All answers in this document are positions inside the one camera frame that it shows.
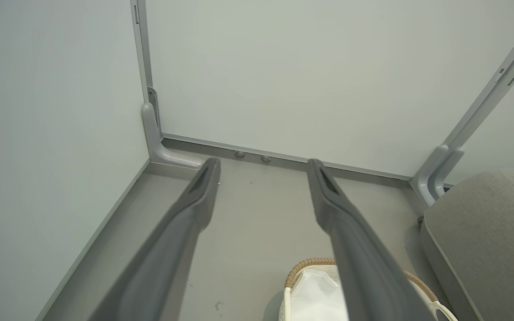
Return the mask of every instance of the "gray plastic partition foot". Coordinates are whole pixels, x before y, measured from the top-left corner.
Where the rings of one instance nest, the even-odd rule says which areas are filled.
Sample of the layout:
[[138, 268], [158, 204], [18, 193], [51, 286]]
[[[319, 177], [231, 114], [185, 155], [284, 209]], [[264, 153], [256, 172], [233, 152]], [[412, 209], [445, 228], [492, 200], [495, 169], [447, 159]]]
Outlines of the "gray plastic partition foot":
[[463, 153], [465, 153], [465, 151], [462, 148], [454, 150], [451, 154], [449, 154], [447, 159], [445, 159], [439, 170], [437, 170], [436, 173], [430, 177], [430, 191], [435, 199], [439, 199], [441, 195], [445, 194], [445, 178], [453, 170], [453, 167], [455, 167], [461, 157], [463, 157]]
[[430, 193], [428, 182], [430, 181], [431, 175], [435, 172], [437, 167], [441, 165], [441, 161], [445, 157], [445, 154], [449, 151], [447, 145], [437, 146], [434, 152], [428, 157], [422, 168], [416, 173], [414, 178], [410, 181], [410, 185], [420, 197], [424, 205], [430, 208], [435, 203], [435, 197]]
[[142, 121], [144, 122], [150, 162], [191, 170], [198, 170], [202, 167], [202, 159], [171, 152], [162, 145], [152, 104], [145, 103], [142, 106]]

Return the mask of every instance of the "laundry basket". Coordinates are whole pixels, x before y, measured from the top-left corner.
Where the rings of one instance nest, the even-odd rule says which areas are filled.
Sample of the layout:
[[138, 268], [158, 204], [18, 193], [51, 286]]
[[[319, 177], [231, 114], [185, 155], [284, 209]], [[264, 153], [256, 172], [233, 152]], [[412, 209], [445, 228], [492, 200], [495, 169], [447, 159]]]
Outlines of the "laundry basket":
[[[334, 258], [311, 258], [299, 262], [291, 270], [287, 276], [287, 280], [285, 281], [283, 302], [281, 303], [281, 307], [279, 309], [279, 321], [291, 321], [291, 291], [296, 286], [298, 286], [298, 283], [301, 280], [300, 277], [302, 272], [305, 270], [317, 270], [320, 272], [325, 272], [331, 279], [337, 283], [340, 283], [340, 277]], [[453, 313], [451, 313], [447, 307], [445, 307], [440, 303], [440, 301], [437, 300], [435, 294], [428, 286], [426, 286], [422, 280], [418, 279], [418, 277], [409, 272], [405, 272], [405, 274], [410, 281], [410, 284], [412, 284], [436, 320], [437, 311], [441, 311], [441, 313], [443, 313], [449, 321], [457, 321]]]

